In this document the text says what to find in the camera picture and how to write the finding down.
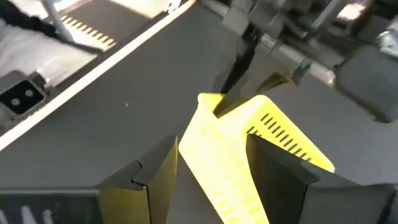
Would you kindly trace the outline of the grey metal pole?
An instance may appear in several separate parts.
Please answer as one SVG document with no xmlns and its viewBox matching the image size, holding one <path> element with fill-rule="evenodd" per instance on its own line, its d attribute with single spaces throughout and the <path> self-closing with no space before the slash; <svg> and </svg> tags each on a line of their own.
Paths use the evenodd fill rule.
<svg viewBox="0 0 398 224">
<path fill-rule="evenodd" d="M 69 30 L 64 26 L 61 21 L 61 16 L 58 13 L 55 3 L 60 2 L 61 0 L 39 0 L 41 5 L 44 7 L 45 11 L 48 14 L 48 17 L 52 21 L 52 24 L 55 26 L 57 32 L 67 41 L 74 42 L 74 39 L 69 32 Z"/>
</svg>

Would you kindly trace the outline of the yellow plastic basket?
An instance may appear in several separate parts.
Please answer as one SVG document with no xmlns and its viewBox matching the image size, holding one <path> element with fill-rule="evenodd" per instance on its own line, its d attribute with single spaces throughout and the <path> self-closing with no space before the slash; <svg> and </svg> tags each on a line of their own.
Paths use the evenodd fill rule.
<svg viewBox="0 0 398 224">
<path fill-rule="evenodd" d="M 201 93 L 179 143 L 187 166 L 224 224 L 269 224 L 251 178 L 246 136 L 256 134 L 330 172 L 332 162 L 265 95 L 217 118 L 221 93 Z"/>
</svg>

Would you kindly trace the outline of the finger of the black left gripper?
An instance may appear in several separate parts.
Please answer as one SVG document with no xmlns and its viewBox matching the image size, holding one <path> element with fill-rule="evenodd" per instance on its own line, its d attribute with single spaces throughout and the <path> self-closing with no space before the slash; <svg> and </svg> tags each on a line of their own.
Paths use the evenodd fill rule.
<svg viewBox="0 0 398 224">
<path fill-rule="evenodd" d="M 213 114 L 218 118 L 226 115 L 251 98 L 287 82 L 289 75 L 288 66 L 279 59 L 255 52 L 246 72 L 229 92 L 224 93 Z"/>
<path fill-rule="evenodd" d="M 238 39 L 233 47 L 229 59 L 220 75 L 224 78 L 220 92 L 227 93 L 239 81 L 248 69 L 254 56 L 254 51 L 258 45 L 261 32 L 254 26 L 248 26 L 243 35 Z"/>
</svg>

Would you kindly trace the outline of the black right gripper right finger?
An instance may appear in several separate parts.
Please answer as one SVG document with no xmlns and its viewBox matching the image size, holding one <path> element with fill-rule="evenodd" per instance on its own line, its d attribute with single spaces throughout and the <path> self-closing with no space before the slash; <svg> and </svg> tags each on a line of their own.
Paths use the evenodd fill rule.
<svg viewBox="0 0 398 224">
<path fill-rule="evenodd" d="M 270 224 L 396 224 L 395 184 L 357 184 L 255 134 L 246 155 Z"/>
</svg>

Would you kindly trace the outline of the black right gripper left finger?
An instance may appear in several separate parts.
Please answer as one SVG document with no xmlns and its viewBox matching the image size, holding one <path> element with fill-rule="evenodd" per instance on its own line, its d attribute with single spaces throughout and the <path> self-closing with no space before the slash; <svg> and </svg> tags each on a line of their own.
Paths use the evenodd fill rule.
<svg viewBox="0 0 398 224">
<path fill-rule="evenodd" d="M 165 224 L 177 179 L 178 138 L 167 136 L 99 184 L 104 224 Z"/>
</svg>

